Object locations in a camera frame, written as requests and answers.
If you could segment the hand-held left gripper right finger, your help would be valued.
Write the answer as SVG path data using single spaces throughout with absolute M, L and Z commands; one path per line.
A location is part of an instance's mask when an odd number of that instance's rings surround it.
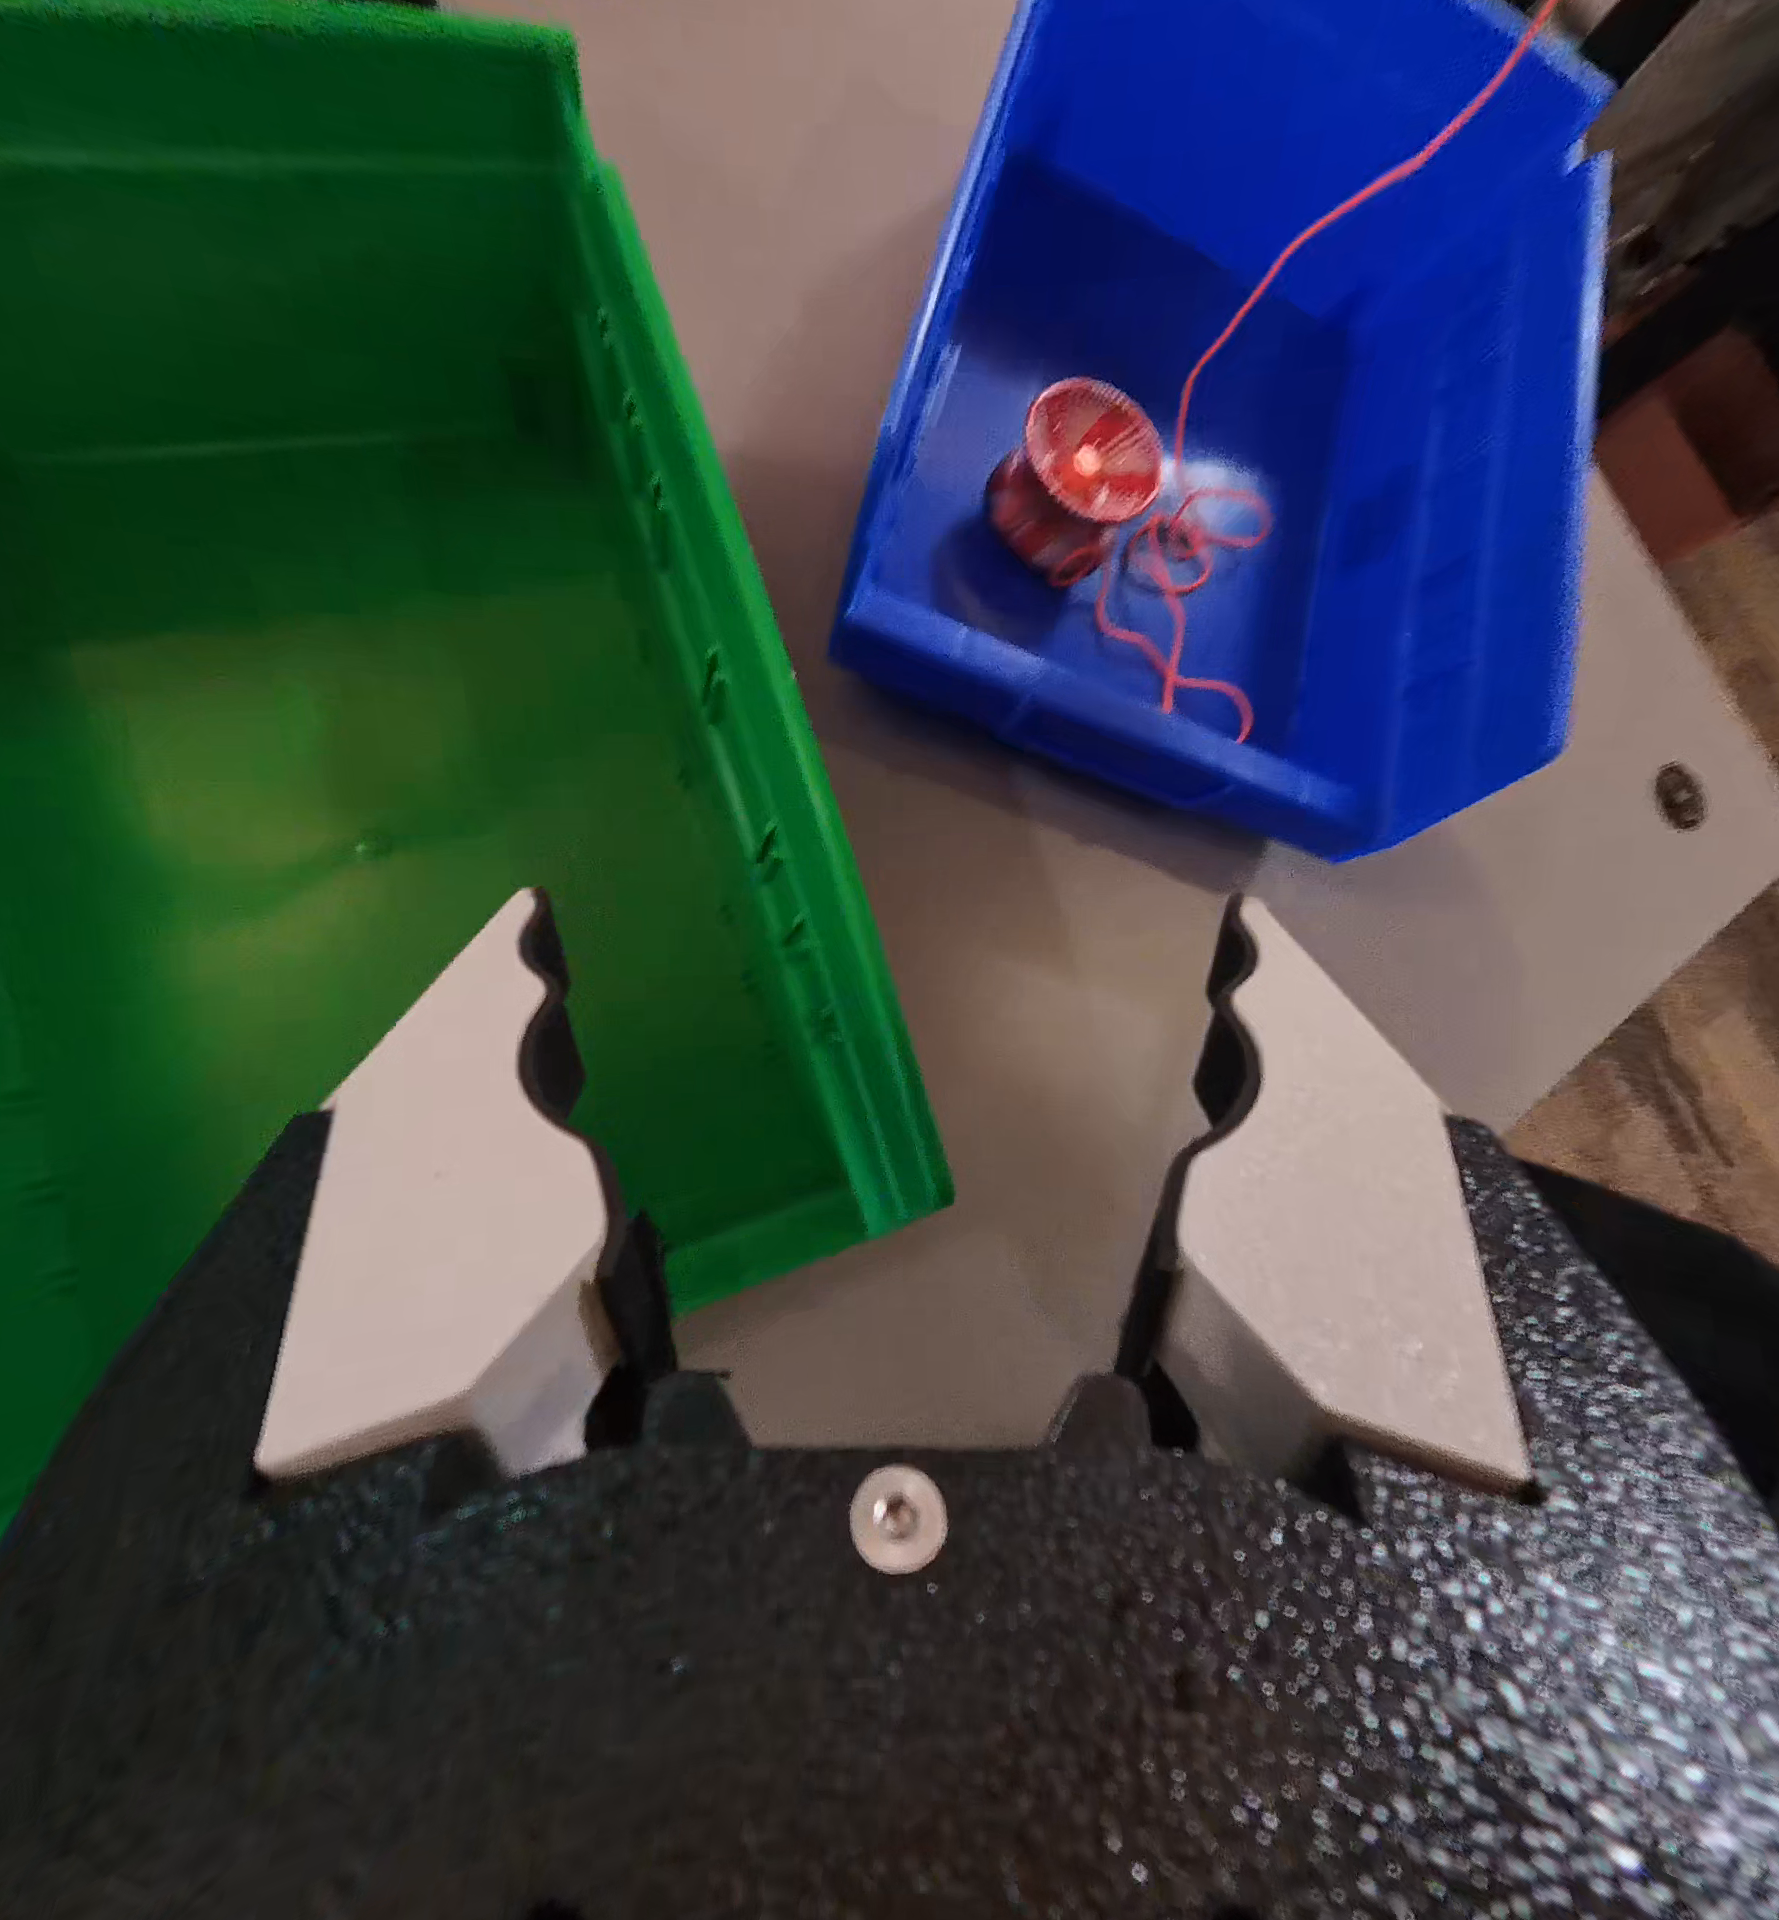
M 1450 1110 L 1286 927 L 1234 895 L 1124 1374 L 1198 1439 L 1299 1480 L 1354 1448 L 1482 1494 L 1532 1454 Z

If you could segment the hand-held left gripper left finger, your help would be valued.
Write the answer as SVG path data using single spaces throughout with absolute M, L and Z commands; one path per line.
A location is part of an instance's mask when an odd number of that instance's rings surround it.
M 522 889 L 329 1097 L 259 1476 L 454 1435 L 530 1476 L 632 1433 L 676 1369 L 662 1237 L 575 1120 L 566 996 Z

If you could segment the green plastic bin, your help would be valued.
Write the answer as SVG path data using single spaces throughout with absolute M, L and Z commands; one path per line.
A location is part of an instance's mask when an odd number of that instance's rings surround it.
M 576 39 L 0 4 L 0 1540 L 526 887 L 679 1311 L 949 1207 Z

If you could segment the blue plastic bin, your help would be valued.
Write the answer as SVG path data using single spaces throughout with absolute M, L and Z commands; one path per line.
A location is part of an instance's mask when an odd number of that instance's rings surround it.
M 1346 862 L 1570 731 L 1609 84 L 1510 4 L 1020 4 L 885 407 L 830 661 L 1145 803 Z M 1093 375 L 1210 568 L 1049 584 L 987 507 Z

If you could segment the white desk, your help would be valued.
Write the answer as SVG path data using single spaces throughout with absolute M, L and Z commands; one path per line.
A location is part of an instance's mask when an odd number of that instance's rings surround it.
M 686 1315 L 760 1448 L 1015 1448 L 1108 1365 L 1228 891 L 1456 1116 L 1525 1118 L 1779 878 L 1779 772 L 1606 483 L 1572 740 L 1330 868 L 1131 801 L 826 659 L 882 413 L 1013 4 L 462 4 L 566 29 L 797 665 L 949 1212 Z M 1671 831 L 1652 783 L 1703 782 Z

